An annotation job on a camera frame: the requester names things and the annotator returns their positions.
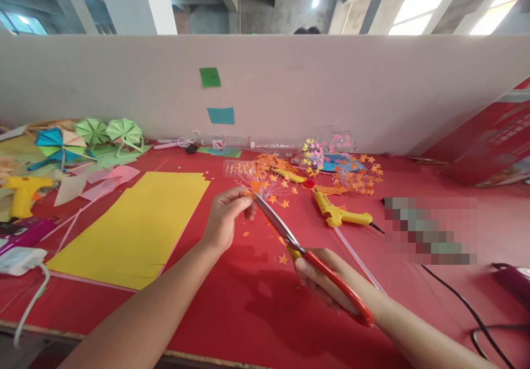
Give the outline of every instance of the yellow star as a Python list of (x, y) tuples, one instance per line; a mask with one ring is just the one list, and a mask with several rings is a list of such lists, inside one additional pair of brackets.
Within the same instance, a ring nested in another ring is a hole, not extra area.
[(287, 262), (289, 261), (289, 259), (285, 256), (285, 253), (281, 256), (278, 256), (278, 258), (280, 259), (280, 263), (282, 263), (283, 265), (287, 265)]

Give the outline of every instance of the red table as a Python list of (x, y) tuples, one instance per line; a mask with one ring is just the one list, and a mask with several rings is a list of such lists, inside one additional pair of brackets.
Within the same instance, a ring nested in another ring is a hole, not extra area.
[[(252, 159), (255, 155), (244, 152), (241, 159)], [(69, 240), (101, 216), (146, 171), (208, 171), (206, 178), (214, 180), (168, 264), (175, 263), (201, 237), (212, 198), (235, 185), (222, 174), (224, 160), (201, 153), (188, 155), (179, 148), (150, 150), (130, 164), (141, 174), (83, 212)], [(378, 158), (378, 162), (385, 172), (385, 181), (373, 196), (331, 196), (331, 201), (337, 206), (345, 204), (353, 212), (371, 213), (374, 222), (388, 230), (382, 197), (476, 197), (478, 265), (431, 266), (431, 269), (458, 290), (486, 324), (530, 322), (528, 311), (493, 279), (489, 266), (491, 262), (530, 264), (528, 193), (520, 186), (465, 188), (438, 176), (433, 167), (405, 159)], [(302, 245), (328, 247), (351, 263), (335, 233), (325, 225), (310, 192), (300, 187), (298, 190), (299, 195), (287, 197), (289, 207), (275, 206), (288, 227)], [(87, 204), (77, 198), (54, 208), (54, 200), (55, 193), (48, 194), (34, 206), (35, 215), (67, 219)], [(47, 260), (67, 228), (37, 245), (50, 252)], [(469, 331), (478, 326), (456, 296), (419, 266), (390, 253), (377, 231), (352, 224), (344, 224), (341, 230), (389, 296), (473, 350)], [(284, 253), (285, 248), (261, 213), (254, 222), (238, 219), (232, 247), (200, 288), (168, 345), (167, 354), (235, 367), (409, 367), (380, 330), (360, 327), (346, 315), (329, 310), (300, 287), (292, 262), (288, 266), (279, 263), (278, 257)], [(0, 325), (16, 326), (42, 280), (39, 269), (22, 277), (0, 277)], [(27, 325), (41, 333), (81, 338), (132, 295), (128, 291), (52, 277)], [(530, 366), (528, 334), (494, 330), (492, 335), (516, 367)], [(485, 338), (479, 339), (488, 356), (502, 367)]]

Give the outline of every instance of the glue gun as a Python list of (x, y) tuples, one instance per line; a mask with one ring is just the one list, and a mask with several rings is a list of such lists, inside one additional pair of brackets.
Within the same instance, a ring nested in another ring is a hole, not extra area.
[(339, 209), (333, 205), (327, 197), (315, 189), (315, 199), (319, 204), (320, 211), (324, 216), (327, 215), (326, 222), (330, 227), (338, 227), (342, 221), (355, 224), (372, 225), (372, 216), (369, 213), (352, 213)]
[(32, 216), (31, 199), (39, 188), (55, 185), (53, 179), (37, 177), (12, 176), (5, 178), (5, 181), (3, 188), (15, 190), (10, 215), (19, 219)]

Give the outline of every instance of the black cable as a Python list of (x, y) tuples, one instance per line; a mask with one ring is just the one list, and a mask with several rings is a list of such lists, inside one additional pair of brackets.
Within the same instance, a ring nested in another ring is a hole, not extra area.
[[(489, 325), (489, 326), (486, 326), (486, 329), (516, 329), (516, 330), (517, 329), (530, 329), (530, 324)], [(482, 358), (486, 358), (489, 361), (489, 359), (487, 358), (486, 354), (482, 351), (482, 348), (480, 348), (478, 340), (476, 339), (476, 334), (477, 334), (477, 332), (480, 332), (480, 331), (482, 331), (482, 329), (480, 329), (480, 328), (474, 329), (473, 331), (471, 331), (471, 335), (470, 335), (471, 336), (471, 342), (475, 346), (475, 348), (478, 351), (478, 353), (480, 354), (480, 356)]]
[[(379, 232), (381, 232), (383, 235), (385, 234), (385, 232), (383, 230), (381, 230), (379, 227), (377, 227), (373, 222), (370, 224), (372, 227), (374, 227), (376, 230), (378, 230)], [(504, 355), (504, 353), (502, 352), (502, 350), (499, 348), (499, 346), (497, 345), (497, 343), (495, 343), (495, 340), (491, 337), (490, 333), (488, 332), (487, 330), (487, 327), (484, 325), (484, 323), (482, 322), (482, 320), (480, 319), (479, 315), (476, 313), (476, 311), (473, 309), (473, 307), (468, 303), (468, 301), (460, 294), (458, 293), (455, 289), (453, 289), (453, 287), (451, 285), (449, 285), (448, 283), (446, 283), (444, 280), (442, 280), (441, 278), (439, 278), (435, 273), (433, 273), (431, 270), (429, 270), (427, 268), (427, 266), (425, 264), (421, 264), (421, 266), (423, 267), (423, 269), (425, 271), (427, 271), (430, 275), (432, 275), (434, 277), (434, 279), (436, 279), (438, 282), (440, 282), (443, 286), (445, 286), (447, 289), (449, 289), (451, 292), (453, 292), (463, 303), (464, 305), (467, 307), (467, 309), (469, 310), (469, 312), (473, 315), (473, 317), (475, 318), (475, 321), (478, 323), (479, 327), (480, 327), (480, 330), (486, 335), (488, 341), (491, 343), (491, 345), (493, 346), (493, 348), (495, 349), (495, 351), (497, 351), (497, 353), (499, 354), (499, 356), (502, 358), (502, 360), (506, 363), (506, 365), (510, 368), (510, 369), (515, 369), (515, 367), (512, 365), (512, 363), (510, 362), (510, 360)], [(475, 348), (477, 349), (477, 352), (483, 357), (483, 358), (486, 358), (486, 355), (484, 354), (484, 352), (482, 351), (482, 349), (478, 346), (478, 343), (475, 343), (475, 341), (473, 340), (473, 337), (471, 338), (471, 340), (473, 341), (473, 344), (475, 345)]]

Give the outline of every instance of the hand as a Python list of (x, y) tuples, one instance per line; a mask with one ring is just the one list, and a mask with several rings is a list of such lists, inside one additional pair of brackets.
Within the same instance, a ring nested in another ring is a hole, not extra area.
[[(387, 296), (351, 268), (335, 252), (329, 249), (308, 250), (312, 251), (354, 290), (364, 303), (366, 303), (374, 316), (375, 322), (378, 323), (386, 311)], [(344, 307), (354, 314), (359, 313), (346, 295), (327, 276), (313, 267), (304, 258), (296, 260), (295, 271), (300, 277), (302, 285), (307, 285), (314, 294), (319, 296), (334, 311), (341, 313), (342, 307)]]
[(243, 187), (222, 192), (211, 204), (208, 224), (202, 242), (226, 251), (234, 239), (234, 220), (245, 211), (245, 219), (254, 220), (256, 203), (243, 193)]

